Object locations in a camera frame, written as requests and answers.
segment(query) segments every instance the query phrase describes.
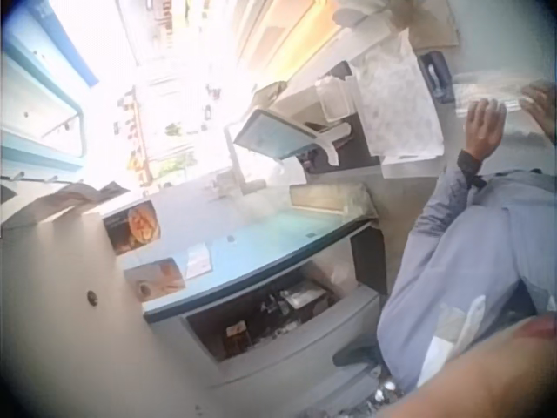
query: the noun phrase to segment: fingers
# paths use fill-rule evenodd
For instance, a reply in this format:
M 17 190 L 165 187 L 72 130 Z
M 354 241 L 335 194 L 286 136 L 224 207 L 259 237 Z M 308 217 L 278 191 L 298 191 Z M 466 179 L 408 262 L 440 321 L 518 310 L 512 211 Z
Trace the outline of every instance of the fingers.
M 487 136 L 494 130 L 499 123 L 499 113 L 497 112 L 497 100 L 491 99 L 484 113 L 484 124 L 480 128 L 480 138 Z
M 488 106 L 489 101 L 486 98 L 482 98 L 476 108 L 476 114 L 474 115 L 473 124 L 476 129 L 479 129 L 484 124 L 484 117 L 486 116 L 486 109 Z
M 549 110 L 551 104 L 545 91 L 535 89 L 532 85 L 528 85 L 522 89 L 522 93 L 531 98 L 544 111 Z
M 551 101 L 555 100 L 555 83 L 549 83 L 548 81 L 538 80 L 530 84 L 530 87 L 544 93 Z
M 500 141 L 503 138 L 503 131 L 505 130 L 505 123 L 507 121 L 507 107 L 504 103 L 499 105 L 497 114 L 499 115 L 499 119 L 495 125 L 493 136 Z
M 476 119 L 476 110 L 478 109 L 479 102 L 472 102 L 470 107 L 468 107 L 468 118 L 467 123 L 469 125 L 473 124 L 473 121 Z
M 519 100 L 519 103 L 520 107 L 530 113 L 532 118 L 534 118 L 539 125 L 543 125 L 545 123 L 546 112 L 536 102 L 532 103 L 522 98 Z

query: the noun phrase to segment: skin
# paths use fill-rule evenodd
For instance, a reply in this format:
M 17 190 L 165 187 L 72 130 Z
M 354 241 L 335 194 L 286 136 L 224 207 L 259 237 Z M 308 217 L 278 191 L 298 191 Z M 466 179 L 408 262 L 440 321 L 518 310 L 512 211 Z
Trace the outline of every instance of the skin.
M 522 418 L 555 396 L 557 339 L 521 335 L 524 320 L 445 365 L 382 418 Z
M 522 92 L 530 100 L 520 100 L 520 106 L 540 125 L 555 145 L 555 84 L 536 81 L 524 87 Z
M 473 102 L 466 118 L 465 151 L 483 161 L 500 145 L 503 138 L 507 108 L 497 100 Z

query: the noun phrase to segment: man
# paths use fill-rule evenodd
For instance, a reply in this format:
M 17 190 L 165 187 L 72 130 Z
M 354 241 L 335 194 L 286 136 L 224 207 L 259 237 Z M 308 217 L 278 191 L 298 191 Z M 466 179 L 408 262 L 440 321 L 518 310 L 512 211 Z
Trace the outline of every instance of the man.
M 521 101 L 555 141 L 555 87 L 535 83 Z M 507 109 L 474 103 L 466 147 L 440 175 L 408 236 L 381 314 L 380 351 L 405 392 L 432 378 L 500 317 L 523 282 L 537 313 L 555 310 L 555 178 L 539 171 L 480 179 L 499 146 Z

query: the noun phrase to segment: plastic container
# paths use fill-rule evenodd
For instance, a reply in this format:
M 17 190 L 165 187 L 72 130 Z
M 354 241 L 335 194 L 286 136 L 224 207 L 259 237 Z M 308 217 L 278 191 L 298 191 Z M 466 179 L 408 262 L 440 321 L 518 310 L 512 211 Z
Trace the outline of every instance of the plastic container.
M 355 113 L 352 95 L 343 80 L 327 76 L 315 83 L 315 89 L 327 122 L 337 122 Z

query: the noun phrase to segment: tree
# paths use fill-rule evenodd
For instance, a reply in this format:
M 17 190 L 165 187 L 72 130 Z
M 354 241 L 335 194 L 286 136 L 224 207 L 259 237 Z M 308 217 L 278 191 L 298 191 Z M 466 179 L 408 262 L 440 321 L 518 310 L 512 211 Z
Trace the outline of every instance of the tree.
M 179 170 L 184 170 L 186 167 L 192 167 L 197 163 L 198 161 L 195 158 L 195 153 L 193 152 L 193 150 L 186 151 L 183 154 L 165 160 L 161 164 L 160 170 L 158 171 L 157 178 L 160 179 L 166 174 L 169 174 L 171 172 L 177 172 Z

